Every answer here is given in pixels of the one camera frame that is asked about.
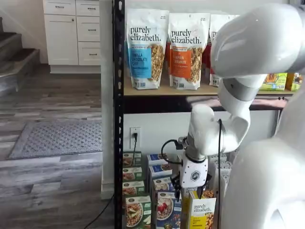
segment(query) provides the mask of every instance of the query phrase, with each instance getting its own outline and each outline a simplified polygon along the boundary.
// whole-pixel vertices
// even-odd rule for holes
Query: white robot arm
[[[304,8],[268,4],[227,23],[214,40],[211,65],[223,79],[220,103],[232,115],[220,132],[210,107],[193,107],[183,141],[181,187],[205,184],[206,158],[218,153],[219,133],[221,152],[240,145],[250,125],[249,106],[267,73],[305,73]],[[223,204],[222,228],[264,229],[283,204],[305,200],[304,98],[302,86],[283,110],[277,134],[238,154]]]
[[[249,107],[267,73],[305,72],[305,12],[267,4],[225,24],[211,50],[211,65],[222,77],[218,97],[231,113],[223,121],[221,152],[234,151],[250,126]],[[219,123],[206,105],[193,107],[185,141],[181,187],[200,187],[209,155],[218,153]]]

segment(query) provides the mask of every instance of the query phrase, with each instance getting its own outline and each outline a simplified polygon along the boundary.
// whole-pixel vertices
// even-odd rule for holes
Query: stair step
[[[9,60],[21,49],[21,34],[12,32],[4,32],[0,34],[0,62]]]
[[[35,49],[21,49],[15,55],[13,55],[11,58],[9,58],[8,61],[10,62],[16,62],[16,61],[23,61],[25,58],[27,58]]]
[[[37,64],[39,50],[36,49],[22,49],[9,61],[2,62],[0,69],[4,71],[0,71],[0,96],[18,91]]]

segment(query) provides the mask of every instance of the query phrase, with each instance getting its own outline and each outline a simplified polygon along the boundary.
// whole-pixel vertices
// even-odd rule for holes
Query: electrical outlet
[[[132,134],[137,133],[138,134],[138,138],[137,138],[137,146],[136,149],[139,149],[141,147],[141,127],[130,127],[130,141],[129,141],[129,148],[130,149],[134,149],[134,143],[135,143],[135,139],[132,136]]]

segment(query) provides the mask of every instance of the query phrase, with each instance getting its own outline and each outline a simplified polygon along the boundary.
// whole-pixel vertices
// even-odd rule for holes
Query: purely elizabeth granola bag
[[[167,10],[127,10],[129,68],[132,86],[136,89],[160,86],[168,15]]]
[[[213,41],[218,33],[218,31],[226,23],[232,21],[238,15],[227,15],[227,14],[211,14],[211,26],[210,26],[210,38],[213,45]],[[220,77],[214,74],[212,68],[210,68],[210,85],[218,87],[220,82]]]
[[[197,90],[200,87],[202,53],[209,32],[209,13],[170,13],[170,86]]]

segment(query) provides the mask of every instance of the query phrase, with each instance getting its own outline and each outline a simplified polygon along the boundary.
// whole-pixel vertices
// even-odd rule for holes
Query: black cable
[[[220,140],[221,140],[221,129],[223,126],[223,122],[221,121],[221,119],[218,120],[219,122],[219,139],[218,139],[218,216],[217,216],[217,228],[220,228],[220,202],[221,202],[221,197],[220,197],[220,178],[221,178],[221,174],[220,174]]]
[[[135,155],[135,148],[137,146],[137,141],[138,141],[138,133],[133,133],[132,136],[134,137],[134,148],[133,148],[133,156],[132,156],[132,165],[133,166],[133,161],[134,161],[134,155]]]
[[[164,154],[163,154],[163,149],[164,149],[164,147],[165,147],[168,143],[170,143],[170,142],[174,142],[176,148],[179,147],[179,143],[178,143],[177,140],[175,140],[175,139],[168,140],[168,141],[166,141],[166,142],[163,144],[163,146],[162,146],[162,148],[161,148],[161,156],[163,157],[164,161],[166,161],[167,163],[174,164],[174,165],[182,165],[182,162],[169,161],[169,160],[164,156]]]
[[[111,199],[109,200],[109,202],[107,203],[107,205],[104,207],[104,209],[100,212],[100,214],[98,214],[98,216],[95,217],[94,220],[92,220],[90,223],[88,223],[87,226],[84,227],[84,229],[88,228],[92,223],[94,223],[94,222],[104,213],[104,211],[106,210],[106,208],[108,207],[108,205],[111,203],[113,197],[114,197],[114,194],[112,195]]]

